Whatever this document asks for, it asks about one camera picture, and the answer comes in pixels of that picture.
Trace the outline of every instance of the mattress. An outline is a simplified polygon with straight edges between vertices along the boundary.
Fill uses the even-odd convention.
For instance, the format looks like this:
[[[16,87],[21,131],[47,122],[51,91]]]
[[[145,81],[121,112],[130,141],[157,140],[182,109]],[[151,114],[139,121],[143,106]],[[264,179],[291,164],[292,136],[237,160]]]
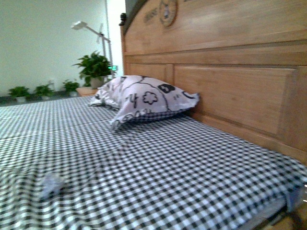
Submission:
[[[298,161],[184,115],[130,123],[89,97],[0,108],[2,229],[237,229],[307,183]],[[48,173],[65,185],[40,198]]]

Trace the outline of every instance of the white wall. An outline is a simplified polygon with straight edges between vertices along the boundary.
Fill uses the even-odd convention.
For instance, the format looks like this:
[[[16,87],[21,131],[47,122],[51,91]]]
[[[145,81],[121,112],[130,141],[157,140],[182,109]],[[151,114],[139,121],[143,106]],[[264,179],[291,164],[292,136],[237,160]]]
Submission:
[[[120,14],[126,12],[125,0],[107,0],[109,37],[113,56],[113,65],[118,66],[116,76],[123,75],[123,59],[120,40]]]
[[[66,79],[84,83],[80,69],[72,64],[101,50],[101,45],[92,32],[70,27],[81,20],[98,30],[100,23],[106,25],[105,6],[105,0],[0,0],[0,96],[15,86],[32,92],[49,79],[55,79],[57,91]],[[117,65],[117,54],[114,60]]]

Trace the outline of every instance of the plant pot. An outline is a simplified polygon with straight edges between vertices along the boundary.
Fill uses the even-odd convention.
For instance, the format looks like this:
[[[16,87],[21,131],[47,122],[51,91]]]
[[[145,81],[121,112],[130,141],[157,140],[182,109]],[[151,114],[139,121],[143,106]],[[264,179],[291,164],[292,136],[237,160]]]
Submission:
[[[16,97],[16,100],[17,100],[18,103],[23,103],[23,102],[26,101],[25,97]]]
[[[104,84],[105,76],[102,76],[101,78],[102,78],[102,80],[99,80],[98,78],[91,78],[91,87],[93,89],[97,89]]]
[[[76,97],[76,96],[78,96],[78,93],[76,91],[71,91],[71,92],[69,92],[69,96],[70,97]]]
[[[42,96],[42,99],[43,99],[43,100],[49,100],[50,97],[48,97],[48,96]]]

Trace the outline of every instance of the pillow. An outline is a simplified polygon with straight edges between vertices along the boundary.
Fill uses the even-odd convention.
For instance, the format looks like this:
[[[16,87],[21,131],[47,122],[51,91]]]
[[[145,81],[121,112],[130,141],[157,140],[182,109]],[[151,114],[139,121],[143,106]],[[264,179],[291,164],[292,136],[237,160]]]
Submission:
[[[145,76],[117,77],[98,88],[89,106],[106,105],[118,109],[112,129],[128,121],[152,121],[186,111],[199,101],[199,95],[188,94],[161,80]]]

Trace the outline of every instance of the wooden bed frame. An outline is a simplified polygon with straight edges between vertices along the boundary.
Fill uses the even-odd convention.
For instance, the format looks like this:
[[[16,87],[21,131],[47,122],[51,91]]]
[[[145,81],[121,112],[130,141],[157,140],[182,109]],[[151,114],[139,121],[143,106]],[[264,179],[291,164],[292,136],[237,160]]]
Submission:
[[[199,92],[192,117],[307,165],[307,1],[177,0],[170,26],[161,2],[121,27],[125,75]],[[272,229],[307,229],[297,214]]]

